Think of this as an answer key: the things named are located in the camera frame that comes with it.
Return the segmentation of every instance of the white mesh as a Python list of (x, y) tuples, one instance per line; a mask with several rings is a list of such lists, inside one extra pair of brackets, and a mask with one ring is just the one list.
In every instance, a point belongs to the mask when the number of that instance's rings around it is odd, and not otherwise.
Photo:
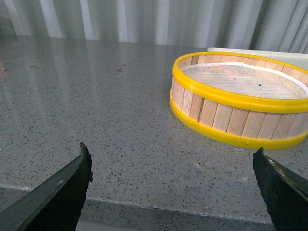
[(181, 68), (189, 77), (230, 92), (271, 99), (302, 99), (308, 88), (280, 71), (244, 63), (195, 64)]

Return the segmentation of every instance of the speckled countertop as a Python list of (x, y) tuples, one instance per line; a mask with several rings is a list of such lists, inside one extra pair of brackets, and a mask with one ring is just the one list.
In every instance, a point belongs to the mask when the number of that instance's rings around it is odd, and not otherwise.
[[(0, 208), (14, 200), (8, 191), (37, 187), (84, 141), (94, 174), (85, 210), (97, 217), (94, 204), (107, 203), (270, 227), (252, 167), (255, 150), (204, 137), (169, 108), (172, 65), (196, 51), (205, 49), (2, 38)], [(265, 153), (308, 178), (307, 146)]]

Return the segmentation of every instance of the yellow plastic band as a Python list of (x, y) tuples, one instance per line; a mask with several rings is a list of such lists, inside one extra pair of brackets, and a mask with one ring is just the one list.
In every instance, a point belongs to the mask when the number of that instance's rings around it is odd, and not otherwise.
[(264, 147), (265, 149), (268, 150), (289, 148), (301, 143), (308, 135), (307, 132), (296, 137), (281, 139), (281, 140), (261, 140), (261, 139), (241, 137), (210, 128), (191, 119), (175, 105), (171, 97), (170, 97), (170, 108), (174, 113), (174, 115), (186, 126), (190, 127), (192, 130), (202, 135), (205, 135), (209, 138), (212, 138), (214, 140), (244, 148), (259, 149), (260, 147)]
[(308, 111), (308, 98), (304, 99), (268, 99), (261, 97), (253, 97), (248, 95), (242, 95), (238, 93), (233, 93), (218, 88), (211, 87), (209, 85), (200, 83), (188, 75), (184, 74), (179, 68), (179, 62), (187, 59), (189, 57), (199, 56), (199, 55), (232, 55), (232, 56), (241, 56), (254, 59), (260, 59), (269, 61), (272, 63), (284, 65), (293, 69), (296, 69), (304, 74), (308, 75), (308, 71), (300, 68), (298, 66), (281, 62), (278, 60), (260, 57), (250, 54), (241, 54), (233, 52), (197, 52), (186, 54), (178, 58), (172, 68), (172, 73), (174, 79), (182, 85), (185, 89), (191, 91), (192, 93), (201, 96), (202, 98), (228, 105), (231, 107), (241, 108), (245, 110), (258, 111), (258, 112), (268, 112), (268, 113), (302, 113)]

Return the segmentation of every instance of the wooden stick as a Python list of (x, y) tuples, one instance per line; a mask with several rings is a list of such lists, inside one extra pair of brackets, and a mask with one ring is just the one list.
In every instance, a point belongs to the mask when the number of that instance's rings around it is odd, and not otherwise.
[(295, 137), (301, 134), (301, 127), (306, 122), (307, 112), (296, 114), (293, 123), (286, 135), (286, 138)]
[(233, 108), (227, 133), (240, 136), (243, 132), (248, 113), (248, 110)]
[(193, 95), (192, 97), (192, 108), (189, 117), (198, 121), (199, 119), (199, 114), (201, 110), (201, 105), (202, 105), (202, 97), (199, 95)]
[(250, 111), (242, 132), (242, 136), (257, 138), (265, 113)]
[(258, 139), (270, 140), (282, 114), (266, 113), (258, 134)]
[(201, 124), (207, 125), (210, 128), (213, 126), (217, 105), (218, 103), (216, 102), (204, 99), (199, 121)]
[(218, 104), (212, 128), (226, 132), (233, 107)]
[(189, 116), (193, 102), (193, 93), (189, 90), (184, 90), (184, 98), (182, 104), (182, 112)]
[(278, 125), (274, 131), (272, 140), (285, 139), (296, 114), (283, 114), (278, 122)]

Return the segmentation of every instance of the wooden slat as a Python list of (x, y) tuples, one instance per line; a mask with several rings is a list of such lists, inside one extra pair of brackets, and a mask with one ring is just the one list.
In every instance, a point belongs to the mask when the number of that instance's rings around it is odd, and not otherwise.
[(306, 74), (302, 73), (302, 75), (299, 78), (299, 81), (308, 86), (308, 76)]
[(206, 64), (220, 63), (220, 61), (221, 61), (221, 55), (209, 54), (205, 57)]
[(178, 84), (178, 93), (176, 99), (174, 100), (174, 103), (180, 109), (182, 108), (183, 98), (184, 98), (184, 87)]
[(192, 65), (198, 64), (198, 60), (199, 60), (199, 56), (198, 56), (198, 55), (197, 55), (197, 56), (194, 56), (194, 57), (192, 58)]
[(246, 64), (248, 62), (248, 57), (239, 57), (238, 62)]
[(192, 108), (189, 117), (198, 121), (199, 114), (201, 110), (202, 100), (203, 98), (199, 95), (193, 95), (192, 97)]
[(274, 131), (272, 140), (285, 139), (296, 114), (283, 114)]
[(303, 126), (299, 130), (299, 134), (303, 134), (306, 132), (308, 132), (308, 115), (306, 116), (304, 120)]
[(286, 138), (295, 137), (301, 134), (300, 129), (302, 126), (304, 126), (307, 114), (307, 112), (296, 114)]
[(174, 79), (173, 81), (173, 88), (172, 88), (172, 100), (173, 102), (175, 102), (176, 98), (177, 98), (177, 94), (178, 94), (178, 82)]
[(256, 66), (264, 67), (265, 64), (266, 64), (266, 61), (265, 61), (265, 60), (258, 59), (258, 61), (257, 61), (257, 63), (256, 63)]
[(205, 56), (205, 55), (200, 55), (200, 56), (199, 56), (199, 59), (198, 59), (198, 64), (206, 64), (206, 62), (205, 62), (205, 57), (207, 57), (207, 56)]
[(250, 111), (242, 132), (243, 137), (257, 138), (265, 113)]
[(213, 126), (215, 113), (218, 103), (204, 99), (202, 112), (200, 115), (200, 123), (209, 127)]
[(192, 57), (188, 57), (187, 59), (185, 59), (185, 66), (191, 65), (192, 64)]
[(289, 76), (292, 76), (293, 78), (299, 79), (302, 76), (302, 72), (292, 69), (288, 66), (284, 66), (282, 69), (282, 73), (285, 73)]
[(223, 55), (221, 57), (220, 62), (221, 63), (227, 63), (227, 62), (237, 62), (239, 60), (238, 56), (233, 56), (233, 55)]
[(248, 58), (247, 64), (255, 66), (257, 64), (258, 59)]
[(284, 66), (281, 64), (275, 64), (275, 63), (267, 61), (264, 67), (272, 69), (272, 70), (276, 70), (276, 71), (282, 71)]
[(182, 112), (189, 116), (193, 102), (193, 93), (189, 90), (184, 90)]
[(212, 128), (226, 132), (233, 107), (218, 104)]
[(173, 90), (174, 78), (172, 78), (171, 89)]
[(179, 61), (178, 67), (181, 69), (182, 67), (186, 66), (186, 59)]
[(249, 113), (248, 110), (233, 108), (227, 133), (241, 136), (244, 129), (244, 125), (247, 120), (248, 113)]
[(258, 139), (270, 140), (277, 127), (281, 114), (266, 113), (258, 134)]

